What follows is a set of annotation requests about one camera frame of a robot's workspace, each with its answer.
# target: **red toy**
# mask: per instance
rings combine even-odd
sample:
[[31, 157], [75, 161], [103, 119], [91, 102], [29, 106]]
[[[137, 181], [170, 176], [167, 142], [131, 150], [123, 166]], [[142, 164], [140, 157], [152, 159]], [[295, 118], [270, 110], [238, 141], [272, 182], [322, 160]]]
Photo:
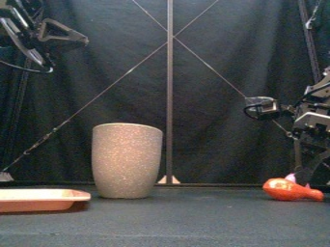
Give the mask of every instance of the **red toy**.
[[319, 190], [303, 187], [284, 178], [268, 179], [263, 184], [263, 190], [274, 199], [280, 201], [296, 201], [300, 199], [323, 201], [323, 193]]

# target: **cable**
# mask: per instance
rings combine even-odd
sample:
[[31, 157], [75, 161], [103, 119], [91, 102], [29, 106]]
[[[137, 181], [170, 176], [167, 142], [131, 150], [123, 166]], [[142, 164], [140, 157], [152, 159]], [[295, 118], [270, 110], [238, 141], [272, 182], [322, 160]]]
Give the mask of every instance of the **cable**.
[[17, 70], [27, 71], [27, 72], [32, 72], [32, 73], [52, 73], [52, 72], [53, 72], [53, 68], [52, 68], [52, 67], [49, 67], [48, 70], [28, 69], [28, 68], [24, 68], [24, 67], [12, 65], [12, 64], [7, 63], [7, 62], [3, 61], [3, 60], [0, 60], [0, 64], [4, 65], [4, 66], [11, 67], [12, 69], [17, 69]]

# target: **black curtain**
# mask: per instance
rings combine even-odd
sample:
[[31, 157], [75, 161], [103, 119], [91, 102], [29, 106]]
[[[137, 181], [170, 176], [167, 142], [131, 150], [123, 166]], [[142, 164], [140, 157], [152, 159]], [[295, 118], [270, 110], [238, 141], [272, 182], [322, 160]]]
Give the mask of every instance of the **black curtain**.
[[[53, 74], [28, 77], [8, 159], [69, 122], [9, 172], [17, 180], [92, 181], [93, 126], [125, 122], [166, 132], [166, 1], [47, 1], [47, 16], [91, 43], [60, 56]], [[174, 175], [184, 183], [248, 184], [286, 176], [291, 120], [255, 122], [242, 108], [246, 96], [292, 104], [313, 84], [298, 3], [175, 0], [174, 34]]]

